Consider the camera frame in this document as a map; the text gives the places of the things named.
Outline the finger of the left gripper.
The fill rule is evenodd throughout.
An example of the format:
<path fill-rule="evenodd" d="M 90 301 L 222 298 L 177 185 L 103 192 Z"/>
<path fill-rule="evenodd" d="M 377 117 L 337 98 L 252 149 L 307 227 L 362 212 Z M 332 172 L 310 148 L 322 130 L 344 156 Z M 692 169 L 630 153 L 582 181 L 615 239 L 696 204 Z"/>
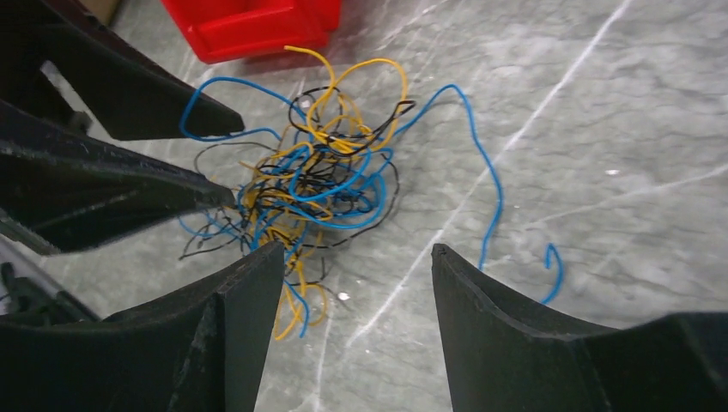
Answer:
<path fill-rule="evenodd" d="M 1 3 L 1 115 L 68 126 L 73 109 L 43 74 L 50 62 L 119 141 L 242 131 L 233 109 L 173 76 L 119 38 L 78 1 Z"/>
<path fill-rule="evenodd" d="M 203 175 L 1 104 L 1 233 L 41 255 L 88 251 L 230 206 Z"/>

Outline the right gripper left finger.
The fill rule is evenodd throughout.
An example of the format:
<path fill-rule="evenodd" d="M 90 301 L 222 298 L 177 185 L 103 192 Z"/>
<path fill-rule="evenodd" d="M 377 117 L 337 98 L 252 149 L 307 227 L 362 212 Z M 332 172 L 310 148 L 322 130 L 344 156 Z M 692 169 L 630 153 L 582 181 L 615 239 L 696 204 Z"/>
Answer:
<path fill-rule="evenodd" d="M 3 241 L 1 408 L 252 411 L 282 278 L 272 243 L 102 319 Z"/>

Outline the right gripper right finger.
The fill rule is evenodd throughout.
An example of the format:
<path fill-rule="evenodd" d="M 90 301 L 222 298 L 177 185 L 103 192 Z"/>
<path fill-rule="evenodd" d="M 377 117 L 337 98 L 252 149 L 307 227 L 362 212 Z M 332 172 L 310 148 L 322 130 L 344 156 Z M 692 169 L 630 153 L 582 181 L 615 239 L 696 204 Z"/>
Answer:
<path fill-rule="evenodd" d="M 677 312 L 619 330 L 570 317 L 432 250 L 456 411 L 724 411 L 727 316 Z"/>

